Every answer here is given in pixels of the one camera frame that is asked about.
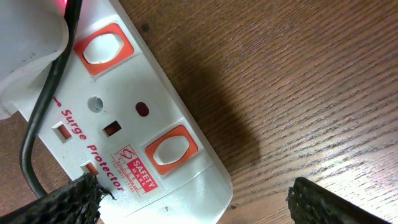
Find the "round socket hole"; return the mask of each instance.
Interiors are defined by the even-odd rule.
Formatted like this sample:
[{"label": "round socket hole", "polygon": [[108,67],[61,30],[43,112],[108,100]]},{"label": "round socket hole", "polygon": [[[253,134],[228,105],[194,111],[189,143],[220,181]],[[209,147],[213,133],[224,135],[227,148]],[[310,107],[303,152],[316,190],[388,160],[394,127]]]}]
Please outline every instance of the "round socket hole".
[{"label": "round socket hole", "polygon": [[92,96],[90,99],[88,99],[87,106],[92,112],[98,113],[102,110],[102,108],[104,108],[104,103],[102,102],[101,98]]},{"label": "round socket hole", "polygon": [[149,109],[147,105],[143,102],[139,102],[136,104],[136,110],[140,116],[148,116]]}]

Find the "red switch frame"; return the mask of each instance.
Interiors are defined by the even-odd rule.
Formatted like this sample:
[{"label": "red switch frame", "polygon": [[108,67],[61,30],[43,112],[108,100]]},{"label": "red switch frame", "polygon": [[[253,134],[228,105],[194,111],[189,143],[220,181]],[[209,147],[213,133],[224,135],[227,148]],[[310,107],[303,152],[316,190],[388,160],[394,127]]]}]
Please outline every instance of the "red switch frame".
[{"label": "red switch frame", "polygon": [[[101,63],[101,64],[90,64],[86,61],[86,59],[83,56],[83,52],[85,51],[87,45],[97,36],[103,35],[103,34],[117,34],[122,38],[124,45],[118,56],[116,56],[114,59]],[[113,65],[121,62],[125,58],[128,58],[134,53],[134,48],[130,44],[130,41],[127,39],[126,35],[124,35],[122,29],[119,27],[117,24],[110,24],[99,31],[95,32],[94,34],[89,35],[85,39],[79,41],[77,44],[75,44],[75,52],[76,54],[80,57],[80,60],[83,62],[87,70],[92,74],[92,75],[97,75],[106,69],[112,67]]]},{"label": "red switch frame", "polygon": [[[168,165],[159,165],[156,163],[154,159],[154,154],[157,149],[157,147],[166,139],[174,136],[185,136],[188,141],[189,141],[189,148],[187,152],[184,154],[184,156],[178,160],[177,162],[174,162],[173,164],[168,164]],[[179,125],[173,130],[169,131],[167,134],[163,135],[160,137],[158,140],[150,144],[148,147],[145,149],[145,153],[151,163],[154,165],[154,167],[157,169],[157,171],[164,175],[169,173],[170,171],[174,170],[178,166],[182,165],[185,161],[187,161],[189,158],[191,158],[195,153],[198,152],[198,146],[195,143],[195,141],[192,139],[191,135],[187,131],[187,129],[183,125]]]}]

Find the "wooden table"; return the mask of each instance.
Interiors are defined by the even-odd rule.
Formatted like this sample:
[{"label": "wooden table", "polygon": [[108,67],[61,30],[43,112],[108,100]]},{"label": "wooden table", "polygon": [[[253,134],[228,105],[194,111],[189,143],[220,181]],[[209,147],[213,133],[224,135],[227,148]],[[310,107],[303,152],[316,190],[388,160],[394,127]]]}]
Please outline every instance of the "wooden table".
[{"label": "wooden table", "polygon": [[[398,1],[121,3],[232,176],[220,223],[292,222],[298,176],[398,223]],[[2,215],[35,197],[0,125]],[[68,182],[41,143],[34,167]]]}]

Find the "white power strip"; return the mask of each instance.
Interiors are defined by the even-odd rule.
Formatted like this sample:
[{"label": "white power strip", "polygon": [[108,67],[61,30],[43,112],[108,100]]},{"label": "white power strip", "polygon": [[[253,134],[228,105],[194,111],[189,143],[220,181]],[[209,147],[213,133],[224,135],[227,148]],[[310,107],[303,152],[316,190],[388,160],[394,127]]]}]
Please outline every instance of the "white power strip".
[{"label": "white power strip", "polygon": [[[112,191],[104,222],[216,223],[231,177],[117,0],[83,1],[74,49],[39,137],[71,179]],[[25,119],[44,79],[14,103]]]}]

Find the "black object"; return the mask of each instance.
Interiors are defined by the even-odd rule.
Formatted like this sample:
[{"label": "black object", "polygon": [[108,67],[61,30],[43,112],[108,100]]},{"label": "black object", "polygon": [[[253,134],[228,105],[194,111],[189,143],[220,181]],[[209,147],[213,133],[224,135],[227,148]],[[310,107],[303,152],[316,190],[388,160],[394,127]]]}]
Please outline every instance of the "black object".
[{"label": "black object", "polygon": [[388,223],[304,177],[296,178],[289,189],[287,203],[296,224]]},{"label": "black object", "polygon": [[92,224],[100,217],[99,203],[111,192],[92,174],[85,174],[67,186],[0,217],[2,224]]},{"label": "black object", "polygon": [[49,107],[49,104],[54,96],[55,90],[57,90],[58,84],[60,83],[63,71],[67,65],[70,52],[73,47],[73,40],[75,39],[75,34],[77,30],[77,24],[80,15],[82,0],[69,0],[65,6],[65,21],[68,25],[69,30],[69,40],[66,49],[62,54],[55,59],[49,71],[49,75],[43,86],[35,107],[33,108],[32,114],[29,119],[27,131],[22,142],[21,154],[19,156],[19,163],[21,164],[22,173],[25,176],[29,187],[32,189],[33,193],[38,198],[45,196],[47,193],[44,188],[40,185],[35,172],[32,167],[32,150],[33,143],[37,133],[40,130],[40,125],[42,124],[44,114]]}]

